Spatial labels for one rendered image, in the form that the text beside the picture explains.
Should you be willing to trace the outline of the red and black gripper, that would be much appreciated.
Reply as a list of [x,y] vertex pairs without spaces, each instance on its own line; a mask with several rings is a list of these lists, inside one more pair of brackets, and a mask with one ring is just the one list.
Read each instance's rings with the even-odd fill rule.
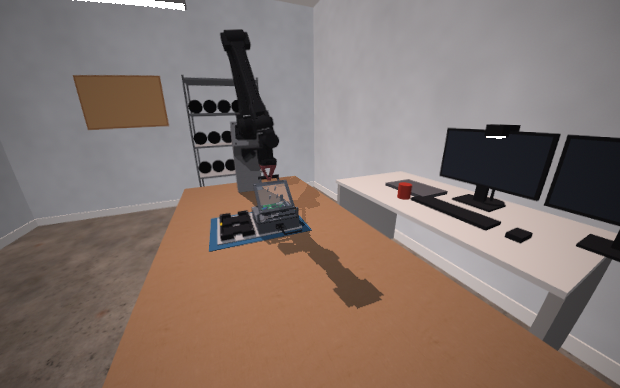
[[[262,172],[264,172],[267,180],[270,181],[272,179],[274,170],[275,170],[276,165],[277,165],[277,159],[275,159],[273,157],[273,148],[269,148],[269,147],[266,147],[266,148],[268,149],[268,159],[267,160],[262,160],[262,161],[258,159],[258,163],[260,162],[259,166],[261,166],[260,168],[262,168],[261,169],[261,170],[263,170]],[[275,160],[271,160],[271,159],[275,159]],[[266,161],[266,164],[265,164],[265,161]],[[270,172],[269,172],[270,177],[268,177],[268,175],[267,175],[267,173],[265,171],[265,168],[270,168]]]

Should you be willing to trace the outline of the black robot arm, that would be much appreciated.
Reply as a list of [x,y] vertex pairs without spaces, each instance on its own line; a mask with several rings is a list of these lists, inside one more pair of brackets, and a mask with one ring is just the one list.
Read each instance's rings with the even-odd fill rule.
[[[253,76],[253,73],[250,67],[250,63],[247,57],[246,50],[250,50],[250,46],[251,46],[247,32],[244,32],[242,29],[224,30],[224,32],[220,33],[220,37],[221,37],[224,51],[226,51],[226,53],[228,54],[231,71],[232,71],[232,74],[234,74],[233,81],[234,81],[234,86],[236,90],[238,104],[240,103],[240,112],[238,109],[239,114],[236,113],[237,125],[235,125],[235,138],[245,139],[245,140],[256,140],[257,134],[253,134],[253,135],[251,134],[253,132],[262,133],[263,136],[262,134],[260,134],[261,136],[258,135],[259,146],[269,147],[269,148],[277,147],[279,144],[279,138],[275,134],[275,131],[273,129],[273,125],[274,125],[273,119],[272,117],[269,116],[269,113],[268,111],[266,111],[265,105],[263,104],[260,98],[260,95],[259,95],[259,92],[256,86],[256,82],[255,82],[255,79],[254,79],[254,76]],[[245,115],[250,115],[250,116],[245,116]],[[238,119],[237,119],[237,116],[238,116]],[[260,132],[260,131],[264,131],[264,132]],[[256,156],[256,153],[254,150],[257,150],[258,159],[259,159],[259,152],[260,152],[259,160],[268,159],[267,148],[247,148],[244,150],[242,150],[241,148],[242,159],[245,162],[248,162],[250,159],[253,159]]]

